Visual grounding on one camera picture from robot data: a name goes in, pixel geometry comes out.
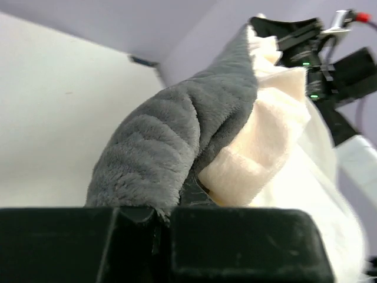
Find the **cream fleece fabric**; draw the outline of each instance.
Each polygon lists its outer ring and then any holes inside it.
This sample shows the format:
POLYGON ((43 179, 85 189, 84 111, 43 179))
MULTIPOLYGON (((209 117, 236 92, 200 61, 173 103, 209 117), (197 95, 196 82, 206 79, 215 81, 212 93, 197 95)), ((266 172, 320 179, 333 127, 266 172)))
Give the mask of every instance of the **cream fleece fabric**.
POLYGON ((249 41, 259 81, 252 114, 199 180, 219 205, 307 212, 321 232, 336 282, 366 282, 366 239, 336 187, 335 150, 306 98, 306 70, 275 66, 281 55, 275 37, 259 38, 250 27, 249 41))

